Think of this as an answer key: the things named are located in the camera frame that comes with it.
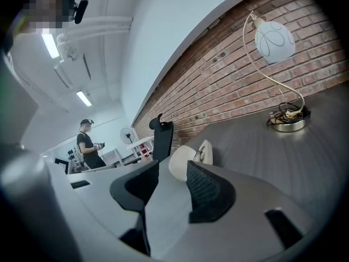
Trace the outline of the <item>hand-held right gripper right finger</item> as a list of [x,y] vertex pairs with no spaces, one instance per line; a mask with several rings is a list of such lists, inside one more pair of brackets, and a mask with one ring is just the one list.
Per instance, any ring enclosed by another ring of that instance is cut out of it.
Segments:
[[192,206],[189,223],[215,222],[236,201],[236,190],[231,182],[192,160],[187,163],[186,185]]

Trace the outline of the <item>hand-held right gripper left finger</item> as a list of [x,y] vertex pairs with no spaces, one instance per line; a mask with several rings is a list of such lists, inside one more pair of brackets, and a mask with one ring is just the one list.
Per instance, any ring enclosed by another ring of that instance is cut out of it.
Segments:
[[110,194],[127,211],[142,212],[159,183],[157,160],[115,179]]

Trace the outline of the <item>small white table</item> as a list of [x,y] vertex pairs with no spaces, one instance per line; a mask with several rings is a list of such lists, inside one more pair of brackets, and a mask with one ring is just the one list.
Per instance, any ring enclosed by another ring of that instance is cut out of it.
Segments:
[[133,142],[130,145],[127,145],[127,150],[131,150],[135,158],[143,158],[140,156],[139,145],[145,143],[149,148],[149,158],[152,159],[153,149],[154,149],[154,136],[148,136],[138,141]]

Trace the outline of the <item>black high-back office chair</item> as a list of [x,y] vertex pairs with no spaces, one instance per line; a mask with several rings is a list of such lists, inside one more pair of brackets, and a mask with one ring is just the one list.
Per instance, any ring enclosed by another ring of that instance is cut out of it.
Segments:
[[[154,132],[154,149],[151,160],[158,162],[166,159],[171,153],[174,124],[172,121],[162,122],[160,118],[162,113],[149,122],[149,128]],[[123,163],[123,165],[136,164],[142,158],[132,158]]]

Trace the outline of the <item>long ceiling light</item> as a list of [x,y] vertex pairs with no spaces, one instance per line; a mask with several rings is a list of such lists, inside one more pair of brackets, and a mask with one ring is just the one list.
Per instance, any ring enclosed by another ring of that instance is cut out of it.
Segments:
[[60,53],[56,47],[56,43],[54,41],[52,34],[42,34],[41,35],[43,42],[46,46],[46,49],[51,56],[52,59],[55,59],[60,56]]
[[92,103],[89,101],[89,99],[86,97],[86,95],[82,91],[76,92],[76,95],[84,103],[85,106],[87,107],[92,106]]

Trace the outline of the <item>gold lamp with white shade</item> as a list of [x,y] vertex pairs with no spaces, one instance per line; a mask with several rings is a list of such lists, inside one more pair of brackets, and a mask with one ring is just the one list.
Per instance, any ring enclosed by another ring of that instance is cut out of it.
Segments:
[[300,106],[297,106],[284,99],[285,106],[282,107],[279,105],[277,111],[270,113],[267,126],[282,133],[292,133],[302,130],[306,126],[306,120],[310,117],[311,111],[305,106],[304,97],[300,92],[271,78],[257,67],[248,52],[246,44],[246,28],[249,21],[252,21],[251,27],[255,32],[255,46],[268,64],[285,61],[295,54],[296,45],[294,37],[283,24],[275,21],[267,21],[264,17],[257,16],[253,10],[247,15],[243,25],[243,46],[251,65],[262,77],[277,85],[281,95],[284,94],[282,92],[284,88],[294,93],[300,100]]

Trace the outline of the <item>white ceiling pipes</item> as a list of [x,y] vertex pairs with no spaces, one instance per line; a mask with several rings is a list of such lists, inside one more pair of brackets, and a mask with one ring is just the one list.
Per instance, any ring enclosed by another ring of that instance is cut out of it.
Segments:
[[98,16],[88,17],[79,24],[70,23],[57,35],[57,43],[96,37],[99,35],[127,32],[130,30],[133,17]]

